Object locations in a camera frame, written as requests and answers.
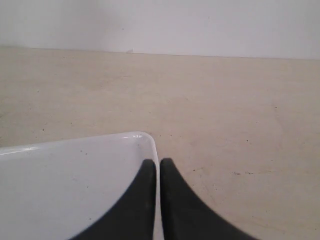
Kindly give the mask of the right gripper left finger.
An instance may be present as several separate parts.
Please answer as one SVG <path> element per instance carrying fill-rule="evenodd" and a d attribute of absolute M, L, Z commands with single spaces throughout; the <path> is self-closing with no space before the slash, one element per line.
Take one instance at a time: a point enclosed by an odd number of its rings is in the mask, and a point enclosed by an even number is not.
<path fill-rule="evenodd" d="M 156 165 L 145 159 L 124 194 L 74 240 L 151 240 L 156 208 Z"/>

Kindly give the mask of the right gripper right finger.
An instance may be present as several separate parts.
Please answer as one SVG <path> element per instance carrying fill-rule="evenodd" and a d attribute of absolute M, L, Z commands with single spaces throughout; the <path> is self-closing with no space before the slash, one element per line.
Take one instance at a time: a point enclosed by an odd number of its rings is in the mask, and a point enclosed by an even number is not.
<path fill-rule="evenodd" d="M 254 240 L 208 207 L 171 158 L 159 164 L 160 204 L 166 240 Z"/>

